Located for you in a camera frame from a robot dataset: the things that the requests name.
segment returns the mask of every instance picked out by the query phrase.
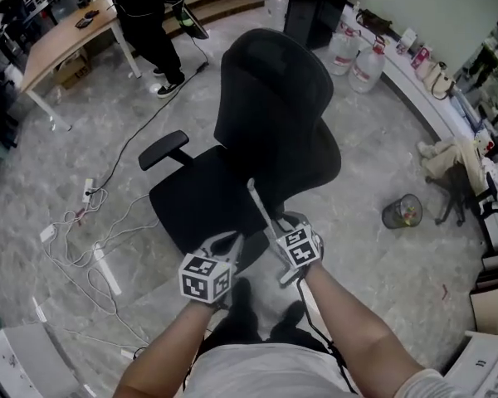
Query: shoe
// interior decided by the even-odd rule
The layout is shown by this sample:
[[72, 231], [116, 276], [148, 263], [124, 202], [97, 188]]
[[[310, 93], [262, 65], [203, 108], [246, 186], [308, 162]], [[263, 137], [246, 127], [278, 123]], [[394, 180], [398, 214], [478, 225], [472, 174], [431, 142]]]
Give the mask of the shoe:
[[434, 147], [429, 144], [425, 144], [424, 142], [417, 143], [417, 150], [421, 156], [426, 159], [432, 159], [436, 156]]
[[153, 76], [156, 76], [156, 77], [164, 76], [164, 73], [159, 68], [155, 68], [153, 70]]
[[245, 277], [241, 277], [232, 288], [232, 307], [251, 307], [251, 283]]
[[305, 305], [301, 301], [295, 301], [286, 309], [282, 316], [282, 320], [277, 326], [295, 328], [305, 316], [305, 310]]
[[159, 91], [157, 91], [157, 97], [159, 99], [165, 99], [166, 97], [171, 96], [173, 93], [175, 93], [179, 89], [179, 87], [181, 87], [181, 85], [183, 85], [183, 83], [184, 83], [184, 80], [182, 80], [178, 84], [166, 83], [165, 85], [163, 85], [159, 89]]

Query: trash can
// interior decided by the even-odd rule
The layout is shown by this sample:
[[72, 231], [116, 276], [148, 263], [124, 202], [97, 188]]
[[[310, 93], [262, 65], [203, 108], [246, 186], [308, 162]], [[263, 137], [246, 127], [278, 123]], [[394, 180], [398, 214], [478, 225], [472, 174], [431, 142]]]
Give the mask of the trash can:
[[389, 229], [415, 227], [418, 226], [421, 219], [421, 202], [411, 194], [387, 205], [382, 212], [382, 222]]

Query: brown bag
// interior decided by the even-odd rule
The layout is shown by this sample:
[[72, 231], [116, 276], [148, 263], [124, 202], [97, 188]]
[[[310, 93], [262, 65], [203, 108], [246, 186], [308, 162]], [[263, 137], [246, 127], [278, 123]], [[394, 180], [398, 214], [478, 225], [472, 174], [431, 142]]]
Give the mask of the brown bag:
[[386, 21], [368, 9], [360, 9], [356, 15], [356, 22], [367, 28], [376, 36], [383, 36], [391, 32], [392, 21]]

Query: chair backrest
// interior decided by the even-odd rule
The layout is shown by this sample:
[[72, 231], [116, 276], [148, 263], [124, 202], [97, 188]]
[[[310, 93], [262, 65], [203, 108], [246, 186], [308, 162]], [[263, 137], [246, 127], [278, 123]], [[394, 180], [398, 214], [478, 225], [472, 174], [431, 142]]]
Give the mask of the chair backrest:
[[338, 175], [339, 149], [321, 119], [333, 92], [320, 60], [281, 32], [246, 32], [225, 52], [214, 137], [255, 178], [268, 210]]

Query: gray marble floor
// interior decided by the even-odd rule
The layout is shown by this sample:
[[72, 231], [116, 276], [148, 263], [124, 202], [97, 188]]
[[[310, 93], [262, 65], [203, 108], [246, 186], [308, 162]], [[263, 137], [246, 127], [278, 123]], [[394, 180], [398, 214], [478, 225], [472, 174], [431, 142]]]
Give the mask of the gray marble floor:
[[[185, 150], [191, 155], [215, 144], [212, 132], [222, 53], [264, 19], [264, 10], [258, 9], [208, 26], [211, 38], [199, 44], [211, 66], [130, 143], [106, 187], [106, 203], [70, 233], [72, 255], [88, 249], [131, 201], [178, 167], [167, 160], [148, 172], [140, 171], [137, 157], [155, 139], [182, 129], [190, 137]], [[203, 55], [185, 36], [174, 44], [184, 69], [193, 73]], [[35, 108], [22, 125], [18, 148], [0, 165], [0, 315], [8, 326], [29, 323], [38, 320], [35, 307], [40, 305], [53, 326], [48, 331], [81, 384], [103, 398], [111, 396], [129, 360], [117, 347], [62, 328], [119, 344], [141, 344], [51, 263], [39, 234], [67, 209], [81, 209], [85, 179], [105, 178], [125, 138], [163, 103], [149, 92], [156, 82], [152, 66], [141, 58], [138, 64], [144, 75], [136, 80], [120, 49], [112, 46], [93, 60], [91, 74], [72, 90], [53, 88], [47, 98], [73, 129], [52, 132], [47, 117]], [[456, 227], [451, 218], [443, 226], [434, 225], [445, 197], [423, 181], [415, 151], [418, 140], [431, 139], [398, 97], [383, 83], [368, 95], [357, 95], [346, 78], [333, 80], [334, 98], [324, 117], [342, 152], [341, 173], [331, 183], [291, 198], [286, 208], [305, 213], [324, 237], [325, 266], [336, 279], [379, 314], [422, 364], [441, 368], [463, 332], [474, 326], [468, 292], [481, 267], [477, 224], [470, 219]], [[421, 199], [422, 223], [414, 229], [385, 229], [381, 209], [406, 192]], [[154, 220], [143, 199], [120, 229]], [[64, 258], [62, 251], [56, 246], [54, 255]], [[144, 339], [152, 340], [185, 304], [175, 277], [179, 251], [157, 226], [122, 235], [104, 252], [121, 289], [115, 296], [120, 316]], [[278, 289], [273, 269], [265, 271], [269, 277], [261, 276], [261, 265], [273, 264], [273, 258], [266, 256], [247, 271], [254, 281], [264, 331], [297, 299], [294, 289]], [[65, 270], [77, 284], [88, 287], [85, 269]], [[89, 293], [102, 308], [111, 310], [103, 296]], [[84, 391], [80, 395], [88, 396]]]

